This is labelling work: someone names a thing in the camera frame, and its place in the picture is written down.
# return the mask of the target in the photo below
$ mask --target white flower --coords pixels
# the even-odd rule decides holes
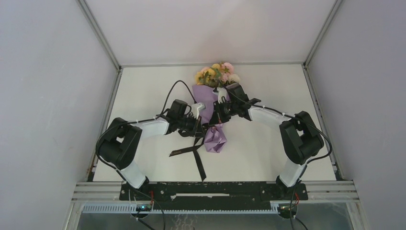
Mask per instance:
[[[240,82],[240,77],[238,75],[236,75],[235,73],[233,73],[233,74],[230,74],[230,76],[228,76],[228,80],[229,81]]]

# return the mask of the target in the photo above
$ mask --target wall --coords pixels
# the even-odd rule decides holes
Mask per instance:
[[[374,230],[403,229],[406,1],[345,1],[310,75]]]
[[[303,62],[334,0],[88,2],[120,64],[143,65]]]
[[[0,4],[0,229],[61,229],[115,70],[74,0]]]

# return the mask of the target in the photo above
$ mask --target purple paper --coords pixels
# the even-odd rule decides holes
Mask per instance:
[[[214,111],[213,102],[218,100],[218,96],[213,93],[213,88],[206,85],[193,85],[192,90],[196,101],[203,103],[206,107],[200,112],[202,124],[208,123]],[[204,138],[204,146],[207,152],[220,152],[226,143],[227,139],[223,132],[223,124],[216,125],[207,130]]]

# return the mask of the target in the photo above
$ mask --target bouquet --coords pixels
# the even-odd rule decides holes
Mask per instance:
[[[196,101],[203,103],[206,109],[200,113],[202,124],[210,121],[214,106],[218,100],[213,88],[224,87],[235,82],[240,82],[240,77],[234,73],[234,67],[228,62],[215,63],[211,67],[204,67],[194,76],[196,85],[193,85],[193,95]],[[223,132],[223,124],[215,125],[207,130],[204,146],[207,152],[220,152],[227,143]]]

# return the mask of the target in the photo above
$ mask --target robotic arm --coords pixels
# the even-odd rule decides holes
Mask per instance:
[[[238,83],[229,85],[227,89],[217,88],[214,91],[218,94],[218,101],[214,103],[214,114],[209,126],[225,123],[234,115],[272,127],[275,122],[279,124],[288,160],[276,181],[286,189],[294,186],[303,175],[307,161],[317,155],[324,146],[320,134],[309,128],[309,125],[315,126],[310,115],[302,111],[295,115],[296,119],[292,119],[275,111],[253,107],[260,100],[256,98],[250,100]],[[230,96],[229,101],[226,101],[227,93]],[[134,125],[128,124],[121,118],[114,119],[108,131],[97,143],[98,157],[115,168],[132,187],[140,188],[148,182],[147,177],[134,161],[140,140],[156,135],[166,135],[176,130],[179,130],[179,134],[183,137],[204,135],[199,117],[199,112],[205,109],[204,104],[191,105],[191,114],[185,114],[187,106],[185,102],[175,100],[167,115],[161,114],[153,121]]]

